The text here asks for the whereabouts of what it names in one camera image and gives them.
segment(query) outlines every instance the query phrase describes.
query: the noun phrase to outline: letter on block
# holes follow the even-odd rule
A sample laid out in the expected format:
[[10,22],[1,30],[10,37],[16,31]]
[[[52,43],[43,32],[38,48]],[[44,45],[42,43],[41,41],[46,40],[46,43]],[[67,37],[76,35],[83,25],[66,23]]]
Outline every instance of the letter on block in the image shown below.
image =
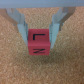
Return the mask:
[[28,49],[30,55],[49,55],[49,29],[29,29]]

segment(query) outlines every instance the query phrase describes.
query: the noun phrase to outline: red block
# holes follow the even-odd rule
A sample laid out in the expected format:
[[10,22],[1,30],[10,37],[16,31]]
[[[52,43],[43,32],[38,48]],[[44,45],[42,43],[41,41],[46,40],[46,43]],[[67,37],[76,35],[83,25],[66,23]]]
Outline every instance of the red block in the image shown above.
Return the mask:
[[49,55],[49,29],[29,29],[28,49],[30,55]]

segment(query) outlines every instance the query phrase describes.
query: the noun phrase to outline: cork board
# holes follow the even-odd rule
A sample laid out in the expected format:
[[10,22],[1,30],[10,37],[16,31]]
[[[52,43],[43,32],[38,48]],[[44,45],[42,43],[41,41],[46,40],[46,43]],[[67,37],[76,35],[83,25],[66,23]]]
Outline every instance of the cork board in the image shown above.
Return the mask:
[[[29,29],[48,29],[58,10],[18,9]],[[84,84],[84,7],[65,22],[49,56],[30,56],[20,33],[0,16],[0,84]]]

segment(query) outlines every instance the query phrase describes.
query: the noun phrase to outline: speckled tabletop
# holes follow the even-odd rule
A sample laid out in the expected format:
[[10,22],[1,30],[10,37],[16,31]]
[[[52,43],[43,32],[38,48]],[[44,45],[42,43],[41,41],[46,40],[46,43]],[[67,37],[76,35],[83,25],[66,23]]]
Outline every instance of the speckled tabletop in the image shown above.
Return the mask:
[[[58,9],[18,10],[29,29],[48,29]],[[65,22],[49,56],[30,56],[20,33],[0,16],[0,84],[84,84],[84,7]]]

